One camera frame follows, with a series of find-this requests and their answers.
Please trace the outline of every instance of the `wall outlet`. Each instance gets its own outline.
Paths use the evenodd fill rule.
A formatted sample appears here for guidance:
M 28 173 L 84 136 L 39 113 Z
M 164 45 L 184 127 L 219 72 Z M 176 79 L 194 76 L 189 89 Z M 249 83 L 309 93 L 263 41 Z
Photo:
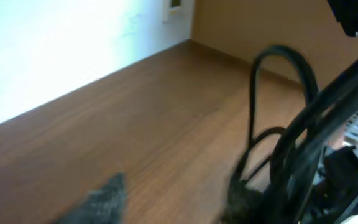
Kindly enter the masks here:
M 183 14 L 184 0 L 164 0 L 162 10 L 162 21 L 170 22 L 174 17 Z

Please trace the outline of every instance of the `white plastic part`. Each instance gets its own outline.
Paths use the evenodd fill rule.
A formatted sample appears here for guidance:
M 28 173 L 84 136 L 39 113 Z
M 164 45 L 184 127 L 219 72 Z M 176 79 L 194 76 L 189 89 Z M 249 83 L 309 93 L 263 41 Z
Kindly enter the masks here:
M 183 2 L 185 0 L 180 0 L 180 5 L 171 7 L 173 0 L 164 0 L 163 2 L 163 9 L 162 9 L 162 21 L 163 22 L 170 22 L 174 15 L 181 13 L 183 10 Z

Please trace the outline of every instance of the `desk surface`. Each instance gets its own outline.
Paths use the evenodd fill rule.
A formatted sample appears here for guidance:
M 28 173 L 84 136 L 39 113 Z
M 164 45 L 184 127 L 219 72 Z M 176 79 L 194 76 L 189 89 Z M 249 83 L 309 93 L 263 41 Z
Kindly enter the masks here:
M 126 223 L 210 223 L 245 144 L 248 74 L 187 42 L 1 124 L 0 223 L 51 221 L 116 172 Z M 257 131 L 303 107 L 300 89 L 274 75 L 258 92 Z

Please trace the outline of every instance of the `gray fabric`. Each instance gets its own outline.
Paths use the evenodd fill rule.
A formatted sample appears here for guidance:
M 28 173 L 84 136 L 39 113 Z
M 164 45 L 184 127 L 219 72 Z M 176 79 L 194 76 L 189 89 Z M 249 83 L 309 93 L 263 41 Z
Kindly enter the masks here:
M 79 207 L 56 224 L 119 224 L 126 199 L 124 175 L 115 175 L 104 187 L 89 193 Z
M 246 224 L 252 207 L 262 199 L 262 193 L 246 186 L 244 180 L 233 182 L 227 195 L 226 208 L 220 223 Z

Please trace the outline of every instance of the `tangled cables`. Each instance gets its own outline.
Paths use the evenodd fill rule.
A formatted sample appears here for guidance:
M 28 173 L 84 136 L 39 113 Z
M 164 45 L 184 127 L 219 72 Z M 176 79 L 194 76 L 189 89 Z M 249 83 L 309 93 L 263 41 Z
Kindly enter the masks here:
M 257 75 L 263 58 L 269 55 L 284 57 L 298 72 L 304 90 L 306 107 L 287 128 L 269 128 L 254 137 Z M 298 223 L 302 221 L 308 204 L 314 175 L 319 161 L 323 158 L 325 142 L 358 110 L 358 60 L 320 92 L 313 70 L 302 55 L 289 47 L 275 45 L 263 51 L 254 60 L 249 91 L 247 149 L 238 160 L 231 175 L 228 204 L 238 200 L 234 197 L 244 195 L 238 191 L 242 191 L 248 181 L 268 162 L 270 163 L 270 185 L 257 199 L 254 199 L 252 205 L 241 207 L 247 209 L 247 211 L 242 211 L 247 215 L 240 214 L 237 208 L 235 212 L 229 211 L 231 216 L 234 215 L 237 218 L 229 220 L 242 223 Z M 307 131 L 307 137 L 297 145 L 296 140 L 303 131 Z M 259 142 L 273 134 L 281 135 L 273 153 L 251 172 L 248 179 L 242 180 L 242 173 L 250 152 Z M 352 208 L 357 203 L 358 182 L 354 183 L 354 190 L 340 205 L 335 206 L 314 222 L 334 223 L 343 220 L 351 214 Z

